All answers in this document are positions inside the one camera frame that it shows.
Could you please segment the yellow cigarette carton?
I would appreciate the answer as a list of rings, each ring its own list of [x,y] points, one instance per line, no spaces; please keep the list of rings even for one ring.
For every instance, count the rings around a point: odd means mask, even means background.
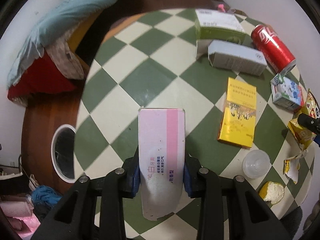
[[[229,78],[218,141],[250,148],[257,113],[257,88]]]

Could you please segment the checkered pink grey mattress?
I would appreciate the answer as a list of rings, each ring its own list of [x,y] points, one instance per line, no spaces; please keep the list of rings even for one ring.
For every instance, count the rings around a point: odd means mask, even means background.
[[[45,50],[65,78],[83,80],[85,74],[82,65],[68,45],[68,40],[77,27],[78,26],[75,25],[67,30],[51,45],[46,46]]]

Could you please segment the white round trash bin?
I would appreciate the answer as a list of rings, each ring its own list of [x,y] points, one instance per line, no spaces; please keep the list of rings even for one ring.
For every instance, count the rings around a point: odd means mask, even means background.
[[[54,132],[50,152],[56,174],[67,183],[75,182],[74,174],[75,128],[69,124],[59,126]]]

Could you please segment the bitten yellow bun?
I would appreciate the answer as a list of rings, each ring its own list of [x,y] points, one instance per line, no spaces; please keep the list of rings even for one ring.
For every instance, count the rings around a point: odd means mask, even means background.
[[[259,196],[270,205],[278,204],[284,197],[285,189],[277,182],[266,182],[259,191]]]

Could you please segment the light blue duvet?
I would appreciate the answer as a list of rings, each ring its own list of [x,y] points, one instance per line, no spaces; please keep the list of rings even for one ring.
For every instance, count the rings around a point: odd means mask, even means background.
[[[44,55],[44,48],[52,44],[68,29],[91,14],[112,6],[117,0],[63,0],[41,18],[31,29],[7,76],[7,89],[16,85],[35,59]]]

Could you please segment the pink white toothpaste box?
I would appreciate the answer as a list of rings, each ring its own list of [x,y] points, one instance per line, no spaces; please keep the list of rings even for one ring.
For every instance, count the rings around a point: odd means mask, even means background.
[[[156,221],[176,210],[182,194],[185,111],[141,108],[138,153],[143,216]]]

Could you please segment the small blue white milk carton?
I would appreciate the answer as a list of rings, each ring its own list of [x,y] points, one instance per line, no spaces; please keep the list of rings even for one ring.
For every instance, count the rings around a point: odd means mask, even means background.
[[[293,112],[302,108],[304,99],[298,84],[280,74],[275,75],[270,84],[274,104]]]

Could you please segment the green white box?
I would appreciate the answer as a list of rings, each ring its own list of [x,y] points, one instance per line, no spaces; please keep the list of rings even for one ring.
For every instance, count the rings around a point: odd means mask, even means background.
[[[233,14],[209,9],[196,9],[195,13],[197,40],[223,40],[243,44],[246,33]]]

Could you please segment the yellow snack bag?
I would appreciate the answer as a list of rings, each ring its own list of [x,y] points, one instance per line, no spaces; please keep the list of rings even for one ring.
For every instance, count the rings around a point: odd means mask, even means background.
[[[294,114],[293,119],[291,119],[287,124],[288,129],[295,138],[300,149],[305,151],[317,135],[298,124],[297,119],[301,113],[307,114],[315,119],[319,118],[319,104],[310,89],[308,89],[306,95],[306,102],[302,108]]]

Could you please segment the pink item on table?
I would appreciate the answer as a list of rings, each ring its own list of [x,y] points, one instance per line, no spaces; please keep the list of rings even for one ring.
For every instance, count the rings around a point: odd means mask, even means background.
[[[219,12],[226,12],[226,10],[225,10],[225,5],[224,5],[224,4],[219,4],[219,5],[217,6],[217,10],[218,10]]]

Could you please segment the red cola can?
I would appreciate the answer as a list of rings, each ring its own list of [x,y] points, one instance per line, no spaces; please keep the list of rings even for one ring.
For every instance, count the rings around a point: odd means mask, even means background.
[[[296,66],[296,58],[273,28],[259,24],[251,32],[251,39],[276,74],[286,75]]]

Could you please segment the red bed sheet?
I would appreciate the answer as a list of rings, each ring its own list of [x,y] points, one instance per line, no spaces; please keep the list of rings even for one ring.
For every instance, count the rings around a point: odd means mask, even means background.
[[[36,59],[23,73],[16,85],[10,86],[8,99],[14,101],[37,93],[57,94],[75,89],[77,89],[76,85],[61,74],[45,52],[43,57]]]

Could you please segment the green white checkered tablecloth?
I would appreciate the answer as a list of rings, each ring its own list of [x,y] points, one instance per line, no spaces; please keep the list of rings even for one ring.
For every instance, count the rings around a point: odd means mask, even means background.
[[[138,144],[140,107],[185,110],[186,149],[218,175],[242,173],[248,150],[217,140],[229,78],[257,88],[257,119],[253,148],[271,160],[267,175],[251,180],[255,189],[275,181],[284,198],[272,207],[277,217],[300,206],[309,191],[314,155],[312,144],[300,160],[298,182],[284,172],[284,160],[299,153],[287,124],[288,112],[272,102],[266,69],[259,77],[213,68],[206,57],[196,58],[193,9],[147,13],[102,42],[87,76],[76,122],[74,174],[99,178],[134,155]]]

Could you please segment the pink blanket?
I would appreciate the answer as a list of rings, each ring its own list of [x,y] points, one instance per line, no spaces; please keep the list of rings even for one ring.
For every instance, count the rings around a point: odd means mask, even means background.
[[[2,201],[1,210],[21,239],[31,239],[40,225],[33,206],[27,201]]]

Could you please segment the blue jacket on floor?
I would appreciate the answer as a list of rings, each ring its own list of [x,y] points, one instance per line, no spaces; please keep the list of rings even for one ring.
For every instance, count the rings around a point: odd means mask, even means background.
[[[34,209],[51,210],[62,198],[51,187],[40,185],[31,194]]]

